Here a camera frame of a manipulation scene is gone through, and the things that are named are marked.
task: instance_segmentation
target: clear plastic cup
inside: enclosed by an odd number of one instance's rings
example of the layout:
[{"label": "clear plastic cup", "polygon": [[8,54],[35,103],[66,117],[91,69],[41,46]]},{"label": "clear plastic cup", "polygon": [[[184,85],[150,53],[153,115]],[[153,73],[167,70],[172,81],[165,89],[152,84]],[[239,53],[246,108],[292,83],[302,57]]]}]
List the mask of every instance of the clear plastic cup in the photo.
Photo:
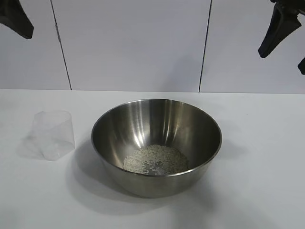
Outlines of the clear plastic cup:
[{"label": "clear plastic cup", "polygon": [[37,113],[32,134],[36,147],[49,161],[56,161],[75,148],[71,114],[66,111]]}]

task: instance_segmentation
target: white wall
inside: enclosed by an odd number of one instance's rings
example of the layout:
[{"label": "white wall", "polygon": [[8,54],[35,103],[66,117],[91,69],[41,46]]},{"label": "white wall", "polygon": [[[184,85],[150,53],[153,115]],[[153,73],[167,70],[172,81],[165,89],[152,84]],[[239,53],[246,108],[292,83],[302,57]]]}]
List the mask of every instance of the white wall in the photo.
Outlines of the white wall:
[{"label": "white wall", "polygon": [[72,88],[197,92],[210,0],[53,0]]},{"label": "white wall", "polygon": [[70,89],[49,0],[20,0],[34,25],[27,40],[0,24],[1,89]]},{"label": "white wall", "polygon": [[[268,0],[213,0],[202,92],[305,93],[297,68],[305,57],[305,27],[267,58],[258,54],[273,6]],[[305,25],[305,17],[299,19]]]}]

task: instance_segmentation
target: metal bowl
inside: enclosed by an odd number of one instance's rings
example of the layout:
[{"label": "metal bowl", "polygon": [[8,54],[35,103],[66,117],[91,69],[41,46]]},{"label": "metal bowl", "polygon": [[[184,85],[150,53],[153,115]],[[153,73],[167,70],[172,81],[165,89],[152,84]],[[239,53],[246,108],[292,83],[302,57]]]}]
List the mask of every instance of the metal bowl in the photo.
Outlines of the metal bowl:
[{"label": "metal bowl", "polygon": [[[207,113],[166,99],[138,100],[111,109],[95,123],[91,138],[110,176],[126,190],[149,198],[177,194],[197,182],[222,142],[218,124]],[[178,149],[190,169],[166,176],[122,169],[128,155],[155,144]]]}]

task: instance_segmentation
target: rice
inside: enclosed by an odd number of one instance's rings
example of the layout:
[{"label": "rice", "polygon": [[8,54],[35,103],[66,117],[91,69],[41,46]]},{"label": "rice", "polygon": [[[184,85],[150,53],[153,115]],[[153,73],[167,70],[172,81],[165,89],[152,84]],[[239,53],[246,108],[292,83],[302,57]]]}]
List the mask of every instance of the rice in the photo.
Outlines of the rice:
[{"label": "rice", "polygon": [[175,148],[151,145],[127,156],[123,168],[134,173],[169,175],[186,171],[188,159]]}]

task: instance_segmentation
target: white table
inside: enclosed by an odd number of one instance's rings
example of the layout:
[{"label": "white table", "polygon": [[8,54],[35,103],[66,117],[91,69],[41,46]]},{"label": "white table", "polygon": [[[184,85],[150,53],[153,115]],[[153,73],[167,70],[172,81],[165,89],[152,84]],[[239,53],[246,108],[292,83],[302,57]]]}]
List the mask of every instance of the white table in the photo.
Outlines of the white table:
[{"label": "white table", "polygon": [[[179,195],[129,196],[105,174],[90,131],[108,109],[170,98],[218,122],[223,146]],[[24,141],[35,113],[72,115],[76,150],[57,162]],[[1,229],[305,228],[305,95],[0,90]]]}]

